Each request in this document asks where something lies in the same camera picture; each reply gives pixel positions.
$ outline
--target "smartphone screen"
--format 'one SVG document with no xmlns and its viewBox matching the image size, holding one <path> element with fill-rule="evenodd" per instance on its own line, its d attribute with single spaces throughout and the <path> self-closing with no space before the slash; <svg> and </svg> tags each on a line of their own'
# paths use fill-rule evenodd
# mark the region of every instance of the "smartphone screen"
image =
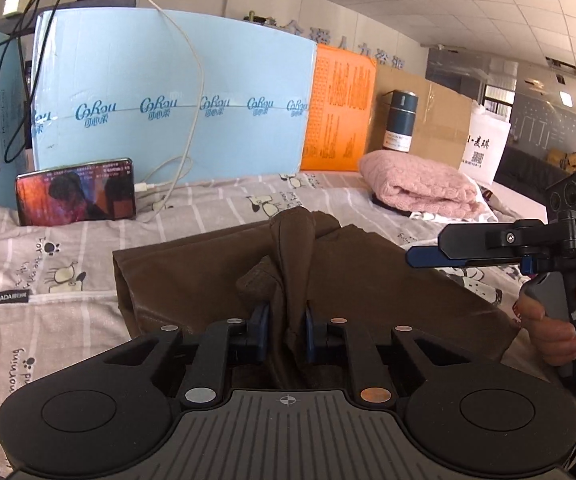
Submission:
<svg viewBox="0 0 576 480">
<path fill-rule="evenodd" d="M 36 171 L 17 177 L 21 225 L 58 226 L 136 215 L 129 158 Z"/>
</svg>

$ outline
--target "folded brown garment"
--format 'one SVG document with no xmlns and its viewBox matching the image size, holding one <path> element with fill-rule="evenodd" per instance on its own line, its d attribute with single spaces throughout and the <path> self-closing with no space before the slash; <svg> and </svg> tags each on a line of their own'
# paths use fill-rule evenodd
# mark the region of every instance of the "folded brown garment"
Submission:
<svg viewBox="0 0 576 480">
<path fill-rule="evenodd" d="M 175 324 L 201 333 L 215 321 L 271 307 L 267 371 L 279 388 L 320 381 L 303 359 L 306 306 L 345 317 L 387 342 L 409 325 L 500 360 L 517 334 L 508 316 L 405 252 L 322 212 L 293 208 L 267 222 L 114 253 L 119 309 L 130 335 Z"/>
</svg>

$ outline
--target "human hand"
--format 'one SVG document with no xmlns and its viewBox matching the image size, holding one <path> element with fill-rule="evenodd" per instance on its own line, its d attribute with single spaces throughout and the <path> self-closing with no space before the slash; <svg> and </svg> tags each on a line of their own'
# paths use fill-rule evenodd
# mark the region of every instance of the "human hand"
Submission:
<svg viewBox="0 0 576 480">
<path fill-rule="evenodd" d="M 562 366 L 576 359 L 576 333 L 571 323 L 547 317 L 543 305 L 525 294 L 519 296 L 513 311 L 545 362 Z"/>
</svg>

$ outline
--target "black fabric tag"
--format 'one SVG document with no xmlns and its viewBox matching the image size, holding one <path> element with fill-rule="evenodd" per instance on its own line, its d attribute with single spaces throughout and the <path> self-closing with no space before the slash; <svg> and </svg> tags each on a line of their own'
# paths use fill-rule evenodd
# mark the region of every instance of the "black fabric tag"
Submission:
<svg viewBox="0 0 576 480">
<path fill-rule="evenodd" d="M 0 304 L 27 303 L 29 301 L 30 301 L 29 290 L 2 290 L 0 292 Z"/>
</svg>

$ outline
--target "pink towel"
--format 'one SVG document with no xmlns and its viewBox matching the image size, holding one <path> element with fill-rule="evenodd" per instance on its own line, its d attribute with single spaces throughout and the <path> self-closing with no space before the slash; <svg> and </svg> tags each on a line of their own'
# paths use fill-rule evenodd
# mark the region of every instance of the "pink towel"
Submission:
<svg viewBox="0 0 576 480">
<path fill-rule="evenodd" d="M 402 211 L 475 218 L 485 210 L 477 187 L 446 164 L 409 153 L 379 150 L 364 155 L 359 170 L 377 198 Z"/>
</svg>

